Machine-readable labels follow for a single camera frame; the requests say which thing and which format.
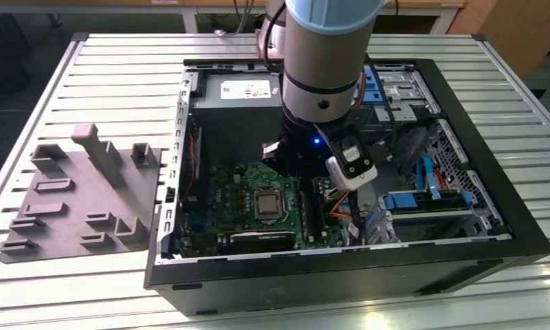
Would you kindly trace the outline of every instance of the black case frame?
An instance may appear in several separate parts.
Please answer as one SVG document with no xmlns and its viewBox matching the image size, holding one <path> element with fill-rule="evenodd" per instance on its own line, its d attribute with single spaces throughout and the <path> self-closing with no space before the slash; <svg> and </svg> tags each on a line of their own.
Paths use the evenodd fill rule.
<svg viewBox="0 0 550 330">
<path fill-rule="evenodd" d="M 433 62 L 426 59 L 373 60 L 374 64 L 413 64 L 421 73 L 504 220 L 512 239 L 449 245 L 411 244 L 385 250 L 271 258 L 226 258 L 155 265 L 151 230 L 145 288 L 186 315 L 342 303 L 395 296 L 453 292 L 510 266 L 526 265 L 550 254 L 550 242 L 471 123 Z M 233 65 L 257 59 L 186 60 L 183 64 Z"/>
</svg>

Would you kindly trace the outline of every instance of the metal table surface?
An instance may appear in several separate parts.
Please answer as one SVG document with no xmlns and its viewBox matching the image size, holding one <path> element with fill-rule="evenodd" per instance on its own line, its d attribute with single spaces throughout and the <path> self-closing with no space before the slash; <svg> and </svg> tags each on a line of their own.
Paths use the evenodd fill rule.
<svg viewBox="0 0 550 330">
<path fill-rule="evenodd" d="M 437 61 L 550 238 L 550 115 L 488 43 L 469 36 L 375 35 L 369 52 Z M 0 172 L 0 243 L 33 176 L 37 144 L 77 150 L 66 138 L 73 124 L 94 122 L 118 149 L 133 142 L 167 149 L 182 60 L 254 56 L 254 35 L 91 34 L 73 41 Z M 158 182 L 163 177 L 161 171 Z M 142 288 L 145 255 L 0 263 L 0 327 L 550 329 L 550 256 L 453 294 L 186 318 Z"/>
</svg>

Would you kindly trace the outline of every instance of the label sticker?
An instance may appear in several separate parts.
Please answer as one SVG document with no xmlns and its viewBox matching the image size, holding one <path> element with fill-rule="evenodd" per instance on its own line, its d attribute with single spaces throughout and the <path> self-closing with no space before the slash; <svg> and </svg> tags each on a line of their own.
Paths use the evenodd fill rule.
<svg viewBox="0 0 550 330">
<path fill-rule="evenodd" d="M 357 146 L 351 146 L 346 150 L 342 150 L 342 154 L 345 155 L 345 160 L 349 163 L 361 157 L 361 153 L 358 152 Z"/>
<path fill-rule="evenodd" d="M 398 95 L 397 87 L 385 87 L 385 93 Z"/>
<path fill-rule="evenodd" d="M 222 82 L 219 89 L 222 100 L 271 97 L 271 87 L 267 80 L 227 80 Z"/>
<path fill-rule="evenodd" d="M 358 238 L 358 228 L 357 228 L 355 225 L 351 224 L 351 222 L 350 222 L 350 224 L 349 224 L 349 232 L 350 232 L 351 236 L 354 236 L 355 238 Z"/>
</svg>

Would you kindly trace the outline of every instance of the open computer tower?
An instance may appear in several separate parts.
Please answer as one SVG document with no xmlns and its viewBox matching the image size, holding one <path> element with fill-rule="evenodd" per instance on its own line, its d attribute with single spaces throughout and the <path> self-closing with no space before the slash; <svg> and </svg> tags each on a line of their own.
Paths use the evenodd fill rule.
<svg viewBox="0 0 550 330">
<path fill-rule="evenodd" d="M 374 60 L 350 121 L 399 134 L 351 198 L 261 163 L 281 126 L 281 77 L 258 60 L 185 62 L 166 198 L 145 288 L 186 315 L 453 292 L 550 254 L 550 243 L 431 60 Z"/>
</svg>

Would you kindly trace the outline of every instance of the green motherboard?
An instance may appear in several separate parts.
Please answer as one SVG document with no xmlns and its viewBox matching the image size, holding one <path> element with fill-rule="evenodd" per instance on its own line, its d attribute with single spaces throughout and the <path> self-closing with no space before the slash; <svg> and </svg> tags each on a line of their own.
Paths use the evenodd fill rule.
<svg viewBox="0 0 550 330">
<path fill-rule="evenodd" d="M 317 179 L 315 184 L 321 193 L 331 186 L 329 178 Z M 215 242 L 221 235 L 234 232 L 293 232 L 294 250 L 342 246 L 339 225 L 326 226 L 323 235 L 317 238 L 305 233 L 295 185 L 293 178 L 281 176 L 262 163 L 213 166 L 207 213 L 205 216 L 187 215 L 191 228 L 189 242 L 194 251 L 191 256 L 219 255 Z M 257 204 L 261 197 L 269 201 L 271 196 L 277 197 L 281 210 L 271 208 L 266 202 L 263 205 Z M 263 219 L 263 212 L 271 214 L 270 211 L 279 213 Z"/>
</svg>

